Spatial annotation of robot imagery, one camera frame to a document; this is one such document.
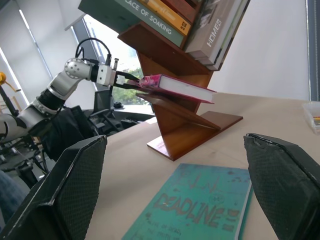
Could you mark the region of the black cloth bag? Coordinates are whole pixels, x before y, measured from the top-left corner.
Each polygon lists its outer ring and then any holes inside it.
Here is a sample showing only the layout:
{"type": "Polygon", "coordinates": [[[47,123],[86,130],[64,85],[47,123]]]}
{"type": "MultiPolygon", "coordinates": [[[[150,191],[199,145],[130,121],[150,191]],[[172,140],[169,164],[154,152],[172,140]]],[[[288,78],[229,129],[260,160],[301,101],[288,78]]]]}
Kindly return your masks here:
{"type": "Polygon", "coordinates": [[[81,107],[65,108],[55,116],[40,141],[48,157],[55,162],[68,147],[90,138],[90,127],[81,107]]]}

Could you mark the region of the black office chair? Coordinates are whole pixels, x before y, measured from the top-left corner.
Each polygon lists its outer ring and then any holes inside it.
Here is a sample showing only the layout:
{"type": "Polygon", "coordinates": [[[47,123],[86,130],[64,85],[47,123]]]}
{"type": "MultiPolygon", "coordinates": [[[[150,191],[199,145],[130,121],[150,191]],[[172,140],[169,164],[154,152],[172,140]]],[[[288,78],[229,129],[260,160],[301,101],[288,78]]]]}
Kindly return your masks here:
{"type": "Polygon", "coordinates": [[[87,117],[98,135],[110,136],[123,130],[121,122],[116,119],[110,92],[108,89],[95,92],[93,110],[87,117]]]}

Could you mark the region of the white and green book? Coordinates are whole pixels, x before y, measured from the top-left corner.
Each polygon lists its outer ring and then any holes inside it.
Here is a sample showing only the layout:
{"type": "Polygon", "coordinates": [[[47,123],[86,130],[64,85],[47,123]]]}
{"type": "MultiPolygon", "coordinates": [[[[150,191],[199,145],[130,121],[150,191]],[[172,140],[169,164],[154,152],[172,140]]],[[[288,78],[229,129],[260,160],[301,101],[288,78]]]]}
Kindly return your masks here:
{"type": "Polygon", "coordinates": [[[233,43],[233,40],[236,36],[236,33],[238,31],[238,28],[241,24],[241,21],[245,15],[245,12],[248,8],[248,5],[251,0],[243,0],[241,2],[241,5],[239,6],[239,11],[236,14],[229,30],[228,33],[225,37],[225,40],[221,46],[221,49],[217,55],[217,57],[214,60],[214,64],[206,65],[206,67],[211,70],[211,71],[219,71],[225,61],[225,58],[230,50],[230,47],[233,43]]]}

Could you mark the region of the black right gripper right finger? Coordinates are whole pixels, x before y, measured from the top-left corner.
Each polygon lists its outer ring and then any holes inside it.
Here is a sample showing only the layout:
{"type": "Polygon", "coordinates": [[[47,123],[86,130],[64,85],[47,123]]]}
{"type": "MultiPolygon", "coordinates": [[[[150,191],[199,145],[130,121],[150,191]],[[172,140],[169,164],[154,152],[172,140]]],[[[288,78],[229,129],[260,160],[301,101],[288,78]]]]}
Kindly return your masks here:
{"type": "Polygon", "coordinates": [[[256,199],[278,239],[320,240],[320,164],[280,138],[243,139],[256,199]]]}

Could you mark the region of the brown book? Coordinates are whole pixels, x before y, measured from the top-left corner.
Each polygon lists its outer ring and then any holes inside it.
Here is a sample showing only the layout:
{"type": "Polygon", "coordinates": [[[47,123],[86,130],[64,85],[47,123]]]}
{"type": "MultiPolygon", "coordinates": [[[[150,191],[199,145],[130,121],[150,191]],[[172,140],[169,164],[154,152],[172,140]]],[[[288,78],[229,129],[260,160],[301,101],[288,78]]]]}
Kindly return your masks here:
{"type": "Polygon", "coordinates": [[[202,0],[161,0],[170,9],[184,17],[189,23],[196,18],[196,8],[202,0]]]}

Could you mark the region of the grey Homes book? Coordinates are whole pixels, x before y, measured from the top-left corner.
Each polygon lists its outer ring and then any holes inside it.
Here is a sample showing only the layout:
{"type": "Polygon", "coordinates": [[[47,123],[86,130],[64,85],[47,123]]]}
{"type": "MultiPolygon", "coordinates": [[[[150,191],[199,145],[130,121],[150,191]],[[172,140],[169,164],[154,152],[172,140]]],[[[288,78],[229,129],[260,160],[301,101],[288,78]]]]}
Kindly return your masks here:
{"type": "Polygon", "coordinates": [[[245,0],[203,0],[196,23],[185,46],[195,60],[213,64],[225,37],[245,0]]]}

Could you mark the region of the yellow book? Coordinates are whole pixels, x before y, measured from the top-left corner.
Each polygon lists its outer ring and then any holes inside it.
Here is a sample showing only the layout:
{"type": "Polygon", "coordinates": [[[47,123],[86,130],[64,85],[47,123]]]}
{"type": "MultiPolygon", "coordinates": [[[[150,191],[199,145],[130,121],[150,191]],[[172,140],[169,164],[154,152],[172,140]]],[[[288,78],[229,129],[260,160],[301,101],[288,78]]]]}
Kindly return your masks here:
{"type": "Polygon", "coordinates": [[[138,0],[155,15],[160,17],[163,21],[179,31],[183,36],[187,36],[191,25],[190,23],[171,9],[164,0],[138,0]]]}

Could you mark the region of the green Place of Soaking book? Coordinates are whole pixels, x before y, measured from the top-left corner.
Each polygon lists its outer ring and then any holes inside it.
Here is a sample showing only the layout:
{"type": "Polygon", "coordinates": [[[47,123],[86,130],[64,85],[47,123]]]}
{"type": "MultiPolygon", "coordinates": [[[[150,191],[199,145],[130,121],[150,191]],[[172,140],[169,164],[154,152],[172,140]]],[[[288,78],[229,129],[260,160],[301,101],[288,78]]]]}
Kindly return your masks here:
{"type": "Polygon", "coordinates": [[[144,22],[178,47],[184,39],[138,0],[81,0],[78,9],[119,34],[144,22]]]}

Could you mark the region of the teal Deadline book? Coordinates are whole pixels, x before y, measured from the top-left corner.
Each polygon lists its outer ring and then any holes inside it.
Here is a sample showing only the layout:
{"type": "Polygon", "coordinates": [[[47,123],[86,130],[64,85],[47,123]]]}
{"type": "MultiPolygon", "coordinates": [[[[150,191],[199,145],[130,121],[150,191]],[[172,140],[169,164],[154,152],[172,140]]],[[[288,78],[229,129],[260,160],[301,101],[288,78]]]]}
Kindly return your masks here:
{"type": "Polygon", "coordinates": [[[181,163],[121,240],[243,240],[247,169],[181,163]]]}

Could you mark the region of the pink hardcover book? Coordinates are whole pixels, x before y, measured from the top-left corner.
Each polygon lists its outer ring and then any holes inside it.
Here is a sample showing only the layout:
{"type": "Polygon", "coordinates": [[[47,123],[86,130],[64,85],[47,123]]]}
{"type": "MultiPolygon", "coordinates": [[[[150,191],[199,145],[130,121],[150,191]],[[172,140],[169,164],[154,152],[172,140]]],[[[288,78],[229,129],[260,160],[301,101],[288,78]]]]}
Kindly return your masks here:
{"type": "Polygon", "coordinates": [[[202,103],[214,103],[215,91],[164,74],[145,76],[139,80],[142,89],[180,95],[202,103]]]}

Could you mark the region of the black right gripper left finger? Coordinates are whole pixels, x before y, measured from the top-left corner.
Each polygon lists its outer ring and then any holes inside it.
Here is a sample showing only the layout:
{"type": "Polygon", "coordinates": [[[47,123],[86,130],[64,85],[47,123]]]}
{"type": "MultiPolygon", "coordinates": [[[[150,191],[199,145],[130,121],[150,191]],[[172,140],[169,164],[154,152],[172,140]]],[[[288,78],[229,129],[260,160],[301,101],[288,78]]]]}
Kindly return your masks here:
{"type": "Polygon", "coordinates": [[[66,148],[0,232],[0,240],[85,240],[99,196],[108,140],[66,148]]]}

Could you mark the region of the grey window frame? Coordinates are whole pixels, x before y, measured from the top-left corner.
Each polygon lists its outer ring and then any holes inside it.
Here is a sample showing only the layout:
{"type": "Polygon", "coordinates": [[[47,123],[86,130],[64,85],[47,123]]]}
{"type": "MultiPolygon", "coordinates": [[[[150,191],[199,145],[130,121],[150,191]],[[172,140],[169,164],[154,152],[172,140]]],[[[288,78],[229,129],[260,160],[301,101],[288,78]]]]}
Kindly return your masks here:
{"type": "Polygon", "coordinates": [[[306,0],[309,98],[320,102],[320,0],[306,0]]]}

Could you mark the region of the person's leg in jeans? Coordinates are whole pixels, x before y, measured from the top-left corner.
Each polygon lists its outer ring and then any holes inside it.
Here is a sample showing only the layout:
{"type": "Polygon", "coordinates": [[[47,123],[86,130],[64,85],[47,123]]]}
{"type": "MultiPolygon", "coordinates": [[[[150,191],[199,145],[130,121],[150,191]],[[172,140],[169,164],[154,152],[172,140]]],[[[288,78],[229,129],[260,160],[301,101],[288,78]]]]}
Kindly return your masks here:
{"type": "Polygon", "coordinates": [[[26,193],[19,184],[0,170],[0,210],[5,224],[18,210],[25,197],[26,193]]]}

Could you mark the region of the wooden zigzag bookshelf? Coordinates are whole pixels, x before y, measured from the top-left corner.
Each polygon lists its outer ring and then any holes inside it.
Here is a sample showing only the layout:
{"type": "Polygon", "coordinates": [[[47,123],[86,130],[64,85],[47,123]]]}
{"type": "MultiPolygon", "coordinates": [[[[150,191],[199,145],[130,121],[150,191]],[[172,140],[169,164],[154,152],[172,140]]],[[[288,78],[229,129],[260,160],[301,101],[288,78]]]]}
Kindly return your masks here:
{"type": "MultiPolygon", "coordinates": [[[[179,46],[141,21],[118,38],[134,48],[145,76],[164,74],[207,87],[212,71],[185,53],[179,46]]],[[[160,136],[147,146],[175,161],[243,119],[242,116],[207,111],[197,115],[199,102],[165,93],[139,93],[150,102],[160,136]]]]}

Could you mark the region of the yellow clamp tool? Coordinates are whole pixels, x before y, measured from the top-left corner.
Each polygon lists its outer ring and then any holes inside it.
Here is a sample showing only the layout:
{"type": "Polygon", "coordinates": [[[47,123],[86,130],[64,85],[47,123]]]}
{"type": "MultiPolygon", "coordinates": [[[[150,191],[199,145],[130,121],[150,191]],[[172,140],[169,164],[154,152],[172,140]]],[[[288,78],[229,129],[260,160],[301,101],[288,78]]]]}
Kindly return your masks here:
{"type": "Polygon", "coordinates": [[[15,93],[20,92],[21,89],[15,89],[10,83],[7,82],[7,76],[0,71],[0,86],[2,85],[8,85],[15,93]]]}

